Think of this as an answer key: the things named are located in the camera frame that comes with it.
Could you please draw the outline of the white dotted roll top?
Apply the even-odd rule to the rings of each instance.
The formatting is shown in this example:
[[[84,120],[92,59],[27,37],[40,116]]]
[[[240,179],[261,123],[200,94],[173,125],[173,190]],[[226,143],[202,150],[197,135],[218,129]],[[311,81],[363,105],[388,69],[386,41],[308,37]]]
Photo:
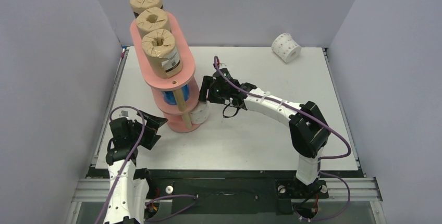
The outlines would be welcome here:
[[[273,41],[271,49],[285,63],[290,63],[300,55],[302,47],[291,34],[283,33]]]

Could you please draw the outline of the white dotted roll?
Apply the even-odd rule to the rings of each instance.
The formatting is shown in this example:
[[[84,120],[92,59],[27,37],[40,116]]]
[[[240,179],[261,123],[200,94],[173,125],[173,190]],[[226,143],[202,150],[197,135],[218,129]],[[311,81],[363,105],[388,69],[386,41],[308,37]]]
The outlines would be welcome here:
[[[300,55],[302,47],[291,34],[283,33],[273,41],[271,49],[285,63],[290,63]]]
[[[207,102],[198,102],[194,109],[189,112],[192,124],[204,123],[210,114]]]

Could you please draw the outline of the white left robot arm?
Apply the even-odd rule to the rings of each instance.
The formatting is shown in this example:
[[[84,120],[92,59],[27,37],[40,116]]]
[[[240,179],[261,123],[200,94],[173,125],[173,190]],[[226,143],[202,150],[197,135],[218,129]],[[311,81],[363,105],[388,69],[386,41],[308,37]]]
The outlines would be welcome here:
[[[105,157],[109,173],[109,193],[105,200],[104,223],[141,223],[145,199],[155,193],[155,183],[147,169],[136,177],[138,148],[151,150],[160,139],[158,129],[168,120],[138,111],[142,121],[122,116],[109,122],[112,138]]]

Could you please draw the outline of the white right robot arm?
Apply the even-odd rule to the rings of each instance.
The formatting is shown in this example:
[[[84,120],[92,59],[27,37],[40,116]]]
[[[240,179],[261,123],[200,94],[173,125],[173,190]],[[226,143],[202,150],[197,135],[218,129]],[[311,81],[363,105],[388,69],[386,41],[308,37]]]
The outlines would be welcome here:
[[[330,135],[325,127],[311,119],[325,121],[314,102],[298,104],[272,96],[254,84],[239,83],[227,68],[203,77],[199,102],[258,112],[285,125],[290,130],[292,146],[299,154],[295,192],[308,196],[314,191],[319,177],[319,157]]]

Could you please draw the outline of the brown paper roll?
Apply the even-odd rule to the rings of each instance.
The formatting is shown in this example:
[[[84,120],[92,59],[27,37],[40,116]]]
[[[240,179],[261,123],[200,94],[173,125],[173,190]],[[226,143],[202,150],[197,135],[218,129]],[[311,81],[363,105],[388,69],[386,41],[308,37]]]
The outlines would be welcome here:
[[[129,0],[129,4],[135,17],[149,8],[163,8],[163,0]]]

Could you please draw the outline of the brown roll front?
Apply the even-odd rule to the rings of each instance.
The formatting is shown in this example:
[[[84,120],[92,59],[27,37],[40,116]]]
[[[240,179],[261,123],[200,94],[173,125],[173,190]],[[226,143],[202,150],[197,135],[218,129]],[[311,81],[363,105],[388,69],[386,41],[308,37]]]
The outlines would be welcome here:
[[[171,31],[167,12],[158,7],[146,9],[136,17],[135,22],[141,38],[158,29]]]

